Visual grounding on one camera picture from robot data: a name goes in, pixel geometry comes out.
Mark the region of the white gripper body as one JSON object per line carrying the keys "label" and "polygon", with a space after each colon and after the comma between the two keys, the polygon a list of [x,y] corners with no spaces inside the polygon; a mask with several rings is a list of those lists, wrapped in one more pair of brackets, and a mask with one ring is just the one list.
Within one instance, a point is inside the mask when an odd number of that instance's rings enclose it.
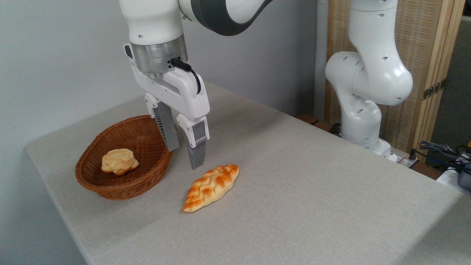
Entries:
{"label": "white gripper body", "polygon": [[192,73],[179,68],[164,73],[158,79],[151,79],[138,69],[130,44],[126,44],[124,48],[137,83],[146,92],[190,120],[198,120],[209,114],[210,104],[202,80],[198,86]]}

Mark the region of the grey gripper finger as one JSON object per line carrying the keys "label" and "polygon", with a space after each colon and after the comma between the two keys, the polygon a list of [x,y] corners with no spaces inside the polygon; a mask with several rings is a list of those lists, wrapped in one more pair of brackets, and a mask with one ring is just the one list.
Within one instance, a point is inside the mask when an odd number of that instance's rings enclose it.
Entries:
{"label": "grey gripper finger", "polygon": [[185,143],[193,170],[205,161],[206,141],[210,139],[207,118],[192,121],[183,114],[177,116],[178,125],[185,133]]}
{"label": "grey gripper finger", "polygon": [[148,112],[155,119],[168,151],[172,152],[179,147],[179,142],[170,106],[149,93],[146,93],[145,100]]}

